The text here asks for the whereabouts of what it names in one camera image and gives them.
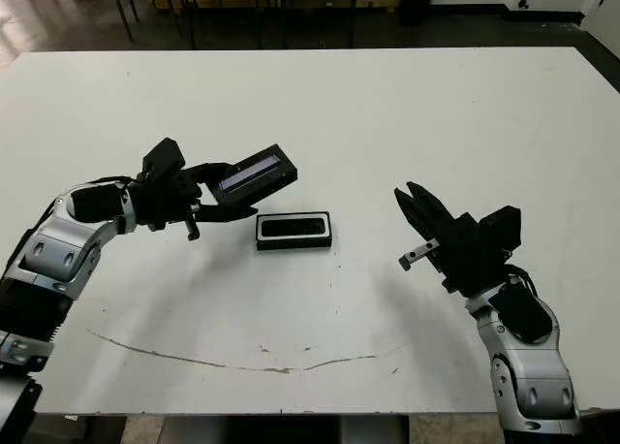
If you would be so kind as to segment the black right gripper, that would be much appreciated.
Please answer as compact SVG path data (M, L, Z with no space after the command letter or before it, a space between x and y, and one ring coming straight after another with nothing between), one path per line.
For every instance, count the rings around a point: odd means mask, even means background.
M408 193L394 189L396 202L425 243L398 259L403 270L426 258L444 276L446 290L465 298L505 281L508 217L504 212L491 213L480 221L468 213L454 219L423 186L412 181L407 186Z

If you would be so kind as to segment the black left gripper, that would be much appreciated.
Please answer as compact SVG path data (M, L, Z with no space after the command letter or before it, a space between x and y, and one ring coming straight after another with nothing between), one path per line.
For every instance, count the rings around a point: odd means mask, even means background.
M200 205L198 184L217 186L232 165L203 163L159 179L134 181L128 186L136 222L151 231L162 231L168 224L184 222L188 240L200 237L196 222L233 222L256 215L245 205Z

